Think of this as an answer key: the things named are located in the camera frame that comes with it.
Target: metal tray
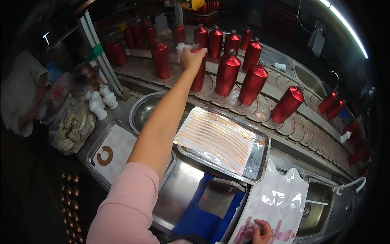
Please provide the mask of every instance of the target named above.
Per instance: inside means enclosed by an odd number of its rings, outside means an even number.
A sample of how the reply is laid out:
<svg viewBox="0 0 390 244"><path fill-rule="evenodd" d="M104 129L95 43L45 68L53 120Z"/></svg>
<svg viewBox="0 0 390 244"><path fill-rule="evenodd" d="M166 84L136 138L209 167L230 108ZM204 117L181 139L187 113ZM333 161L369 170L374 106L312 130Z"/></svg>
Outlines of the metal tray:
<svg viewBox="0 0 390 244"><path fill-rule="evenodd" d="M230 114L210 107L203 107L202 109L226 117L238 124L239 126L243 127L244 129L255 134L255 136L253 137L255 143L253 144L252 152L249 155L248 161L246 162L243 175L239 176L227 169L224 169L212 163L206 157L197 153L196 151L177 145L179 152L195 161L198 161L206 166L209 166L210 168L218 170L219 172L222 172L240 181L246 182L250 185L257 185L260 182L264 165L266 162L268 162L269 151L271 149L271 138L269 138L263 130Z"/></svg>
<svg viewBox="0 0 390 244"><path fill-rule="evenodd" d="M110 133L114 125L119 125L120 127L124 128L125 130L133 133L136 137L138 137L138 134L135 133L129 126L125 125L121 120L115 119L108 124L108 126L104 129L104 131L102 131L101 135L98 137L98 139L96 140L92 148L89 150L87 157L85 158L85 166L89 170L90 174L107 192L110 191L111 184L95 169L94 167L95 162L93 161L93 158L95 156L95 153L103 143L104 139L106 139L106 137L108 136L108 134ZM175 164L176 164L176 154L175 152L172 151L169 163L167 165L167 169L165 170L164 177L160 182L158 190L160 190L161 187L164 185L166 179L168 178Z"/></svg>

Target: pink sleeve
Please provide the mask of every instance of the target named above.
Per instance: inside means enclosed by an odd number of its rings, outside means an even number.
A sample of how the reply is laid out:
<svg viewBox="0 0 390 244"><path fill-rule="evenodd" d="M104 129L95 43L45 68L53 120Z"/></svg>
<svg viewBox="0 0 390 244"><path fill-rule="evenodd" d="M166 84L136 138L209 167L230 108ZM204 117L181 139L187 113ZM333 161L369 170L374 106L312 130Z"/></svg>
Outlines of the pink sleeve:
<svg viewBox="0 0 390 244"><path fill-rule="evenodd" d="M97 210L87 243L158 244L148 230L153 221L158 185L156 172L146 164L126 164Z"/></svg>

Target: wire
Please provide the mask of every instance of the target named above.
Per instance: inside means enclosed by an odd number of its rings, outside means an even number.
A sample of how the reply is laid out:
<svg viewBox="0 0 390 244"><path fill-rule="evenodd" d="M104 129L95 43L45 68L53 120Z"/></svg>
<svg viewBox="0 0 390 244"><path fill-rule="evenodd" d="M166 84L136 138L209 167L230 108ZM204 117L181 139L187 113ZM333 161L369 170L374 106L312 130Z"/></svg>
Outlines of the wire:
<svg viewBox="0 0 390 244"><path fill-rule="evenodd" d="M322 21L324 20L326 14L328 13L330 7L326 10L326 12L325 12L325 14L324 14L324 17L322 18L322 20L320 20L320 22L318 23L318 25L317 25L317 26L314 28L314 30L312 30L312 31L308 31L308 30L306 30L306 29L303 27L302 22L301 22L301 20L299 19L299 11L300 11L300 9L301 9L301 0L299 0L298 13L297 13L297 15L296 15L296 18L298 19L299 23L301 24L301 27L302 27L306 32L312 33L312 32L315 31L315 30L318 28L318 26L322 23Z"/></svg>

